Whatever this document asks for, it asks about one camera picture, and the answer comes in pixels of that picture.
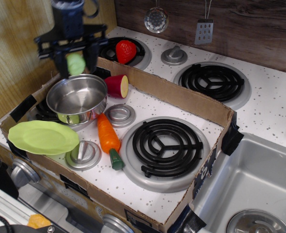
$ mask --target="wood panel wall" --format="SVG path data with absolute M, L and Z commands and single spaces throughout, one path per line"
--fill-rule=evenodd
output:
M 100 12 L 86 24 L 116 27 L 113 0 L 99 0 Z M 86 1 L 84 10 L 93 13 Z M 54 26 L 50 0 L 0 0 L 0 118 L 46 83 L 56 69 L 52 61 L 39 60 L 33 39 Z
M 213 40 L 200 46 L 194 41 L 205 1 L 159 1 L 169 15 L 163 33 L 150 33 L 143 23 L 155 0 L 115 0 L 118 26 L 286 72 L 286 0 L 213 0 Z

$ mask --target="speckled white countertop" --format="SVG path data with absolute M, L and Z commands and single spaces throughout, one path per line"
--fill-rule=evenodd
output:
M 115 28 L 108 35 L 108 37 L 116 36 L 127 36 L 143 41 L 152 52 L 151 63 L 144 71 L 169 81 L 173 81 L 175 75 L 182 68 L 199 62 L 213 61 L 237 68 L 248 78 L 252 90 L 249 101 L 237 110 L 239 131 L 253 133 L 286 147 L 286 73 L 120 27 Z M 174 45 L 179 45 L 187 53 L 188 60 L 180 66 L 165 65 L 160 60 L 160 56 L 165 50 L 173 48 Z M 151 95 L 142 94 L 132 86 L 129 88 L 129 94 L 126 99 L 121 100 L 109 97 L 107 108 L 119 103 L 126 103 L 137 112 L 137 118 L 132 125 L 116 130 L 120 139 L 134 124 L 144 119 L 160 116 L 178 117 L 191 122 L 204 133 L 210 146 L 214 145 L 222 130 L 220 126 L 214 123 L 161 102 Z M 97 128 L 94 122 L 80 130 L 78 134 L 80 140 L 91 140 L 98 144 Z M 7 147 L 1 131 L 0 144 Z M 56 156 L 54 159 L 66 166 L 63 155 Z M 139 210 L 159 222 L 164 222 L 167 219 L 185 193 L 181 191 L 162 194 L 144 190 L 132 182 L 128 182 L 122 171 L 116 172 L 112 170 L 109 157 L 106 154 L 102 154 L 99 164 L 94 169 L 77 173 L 132 209 Z

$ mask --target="orange object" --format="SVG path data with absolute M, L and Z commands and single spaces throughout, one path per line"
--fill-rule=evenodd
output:
M 31 215 L 29 222 L 27 224 L 28 227 L 32 227 L 34 229 L 47 227 L 50 225 L 51 225 L 51 222 L 40 214 Z
M 97 120 L 100 146 L 106 154 L 110 154 L 112 168 L 120 170 L 123 168 L 124 163 L 118 154 L 120 148 L 119 138 L 104 113 L 101 113 Z

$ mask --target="cardboard tray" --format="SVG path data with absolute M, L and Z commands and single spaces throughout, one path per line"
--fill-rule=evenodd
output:
M 161 101 L 170 103 L 179 107 L 180 109 L 212 121 L 223 127 L 223 130 L 213 145 L 204 165 L 201 167 L 196 177 L 194 177 L 193 182 L 190 184 L 182 200 L 177 203 L 176 208 L 171 213 L 170 217 L 165 223 L 159 223 L 156 220 L 151 219 L 149 216 L 133 210 L 131 207 L 115 199 L 103 190 L 95 187 L 93 184 L 80 177 L 77 173 L 51 160 L 49 157 L 38 156 L 27 152 L 23 153 L 26 154 L 24 159 L 28 163 L 40 167 L 47 174 L 54 173 L 57 174 L 57 176 L 62 174 L 63 176 L 67 177 L 74 184 L 74 186 L 77 185 L 79 189 L 83 189 L 85 191 L 85 196 L 92 200 L 93 203 L 101 205 L 111 214 L 122 219 L 135 232 L 141 232 L 138 229 L 144 229 L 147 232 L 160 231 L 162 233 L 166 233 L 180 216 L 184 208 L 188 206 L 188 204 L 194 199 L 206 175 L 208 173 L 211 174 L 214 160 L 221 148 L 224 148 L 224 144 L 222 145 L 224 137 L 226 137 L 224 141 L 227 144 L 230 144 L 228 142 L 230 142 L 232 136 L 228 136 L 228 134 L 229 131 L 231 131 L 232 126 L 235 126 L 235 112 L 231 108 L 210 97 L 183 88 L 163 78 L 148 74 L 136 68 L 128 67 L 117 62 L 111 62 L 103 58 L 98 59 L 97 66 L 109 70 L 112 76 L 126 74 L 128 76 L 129 83 L 137 89 L 153 95 Z M 21 113 L 21 108 L 18 112 L 14 110 L 2 122 L 0 128 L 6 139 L 8 139 L 9 129 L 15 126 L 17 123 L 27 121 L 27 111 L 42 101 L 46 97 L 46 94 L 50 88 L 60 79 L 61 77 L 59 75 L 55 76 L 45 85 L 43 85 L 41 89 L 32 94 L 32 96 L 26 98 L 26 100 L 21 104 L 23 106 L 22 109 L 24 109 L 23 113 Z M 87 214 L 98 218 L 88 211 Z

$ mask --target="hanging spatula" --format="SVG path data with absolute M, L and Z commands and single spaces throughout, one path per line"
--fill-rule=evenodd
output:
M 212 0 L 210 0 L 208 12 L 207 12 L 207 0 L 205 0 L 205 2 L 206 2 L 205 18 L 200 19 L 197 22 L 195 45 L 209 44 L 212 42 L 213 20 L 208 19 Z

